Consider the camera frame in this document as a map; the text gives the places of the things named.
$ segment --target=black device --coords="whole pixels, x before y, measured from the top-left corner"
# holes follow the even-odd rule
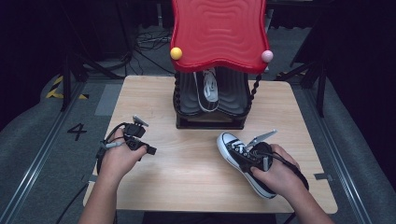
[[[109,142],[110,137],[121,126],[124,126],[123,139],[125,140],[125,142],[113,142],[115,139],[113,139],[111,142]],[[101,141],[101,146],[99,147],[99,150],[96,153],[96,159],[97,159],[96,170],[97,170],[98,174],[100,172],[102,160],[103,160],[103,157],[105,156],[106,151],[112,147],[117,147],[117,146],[120,146],[121,144],[126,144],[129,147],[129,149],[138,150],[140,147],[146,146],[147,153],[150,155],[155,155],[157,148],[151,147],[149,144],[142,142],[139,139],[146,132],[146,129],[143,126],[148,127],[149,125],[142,119],[138,118],[137,116],[134,116],[134,123],[123,122],[123,123],[117,125],[111,131],[111,133],[107,136],[107,138],[105,140]]]
[[[267,143],[260,142],[249,151],[247,151],[245,147],[233,148],[234,150],[231,150],[230,153],[240,158],[237,160],[239,168],[242,172],[250,172],[250,167],[252,166],[255,166],[263,171],[268,171],[270,169],[273,158],[267,154],[272,153],[272,149]]]
[[[248,153],[254,158],[253,163],[250,164],[250,167],[255,166],[266,172],[271,168],[273,159],[279,160],[301,179],[306,189],[309,189],[308,181],[306,180],[305,176],[303,176],[298,167],[291,162],[285,160],[276,152],[273,152],[271,146],[268,145],[266,142],[258,143]]]

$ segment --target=red wavy plastic top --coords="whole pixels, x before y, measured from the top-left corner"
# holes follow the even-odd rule
[[[175,29],[170,49],[181,48],[177,71],[225,66],[260,74],[269,49],[264,28],[265,0],[173,0]]]

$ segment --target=sneaker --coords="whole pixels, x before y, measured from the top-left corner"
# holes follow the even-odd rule
[[[276,196],[275,192],[271,191],[251,173],[252,162],[248,160],[255,159],[249,156],[246,145],[241,140],[230,133],[222,133],[218,137],[218,148],[222,157],[245,176],[251,187],[261,197],[271,199]]]
[[[218,83],[215,68],[194,72],[198,103],[205,112],[212,112],[219,106]]]

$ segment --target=wooden table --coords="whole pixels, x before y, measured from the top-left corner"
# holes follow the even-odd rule
[[[117,208],[142,211],[198,211],[235,213],[290,213],[288,202],[277,195],[261,198],[245,177],[224,160],[216,139],[229,132],[246,144],[277,129],[266,140],[277,143],[299,162],[310,192],[328,214],[337,211],[312,140],[289,83],[261,81],[244,130],[179,130],[172,97],[173,77],[125,78],[107,133],[133,115],[149,124],[142,141],[158,148],[146,155],[121,181]],[[88,187],[84,204],[94,183]]]

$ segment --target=yellow ball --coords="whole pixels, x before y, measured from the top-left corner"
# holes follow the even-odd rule
[[[173,60],[179,60],[181,58],[182,54],[183,53],[181,52],[180,48],[172,48],[171,49],[171,58]]]

